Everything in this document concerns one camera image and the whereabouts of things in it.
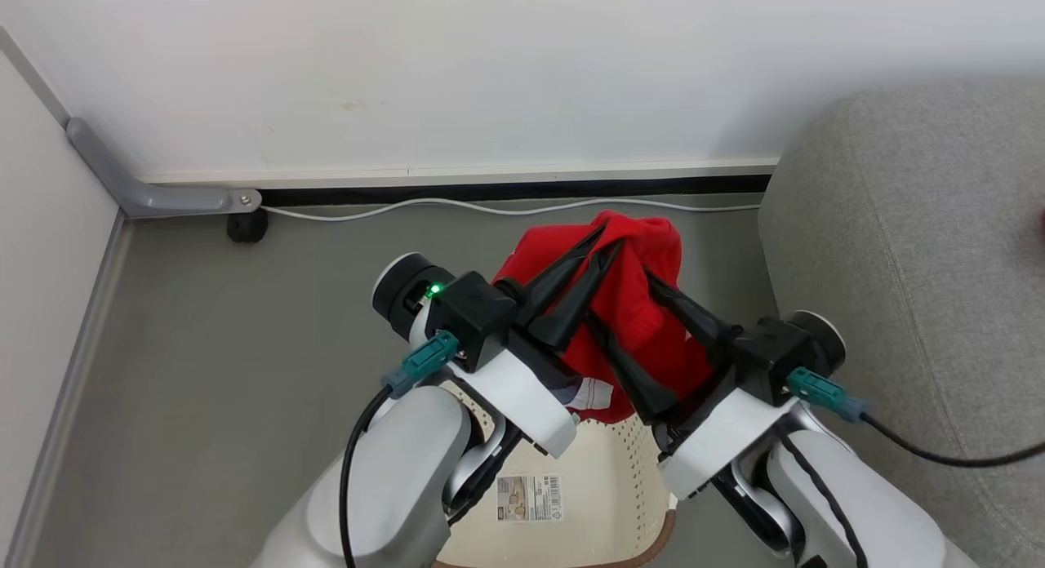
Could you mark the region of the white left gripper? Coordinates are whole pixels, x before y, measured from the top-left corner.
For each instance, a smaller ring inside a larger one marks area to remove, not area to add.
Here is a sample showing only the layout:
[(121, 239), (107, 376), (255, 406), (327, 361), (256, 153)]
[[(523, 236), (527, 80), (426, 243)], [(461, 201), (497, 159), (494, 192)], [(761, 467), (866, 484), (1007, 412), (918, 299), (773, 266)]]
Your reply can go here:
[(563, 376), (522, 336), (518, 315), (527, 313), (527, 334), (536, 342), (568, 348), (624, 243), (617, 238), (597, 247), (605, 228), (596, 227), (522, 286), (520, 308), (484, 277), (458, 277), (447, 286), (447, 329), (460, 341), (449, 364), (454, 377), (553, 458), (567, 452), (576, 424), (545, 386)]

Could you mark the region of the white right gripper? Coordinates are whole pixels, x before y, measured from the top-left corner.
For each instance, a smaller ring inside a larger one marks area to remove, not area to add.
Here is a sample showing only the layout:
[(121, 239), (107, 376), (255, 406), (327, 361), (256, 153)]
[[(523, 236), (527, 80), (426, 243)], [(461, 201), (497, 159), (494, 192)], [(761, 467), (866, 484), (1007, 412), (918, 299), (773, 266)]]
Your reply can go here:
[(785, 385), (798, 364), (798, 329), (738, 331), (654, 273), (647, 269), (645, 275), (649, 295), (705, 349), (712, 375), (698, 390), (680, 401), (638, 359), (637, 353), (671, 352), (672, 338), (668, 344), (657, 335), (635, 340), (596, 312), (586, 313), (586, 323), (641, 421), (661, 426), (658, 471), (669, 493), (686, 499), (742, 458), (794, 408), (795, 397)]

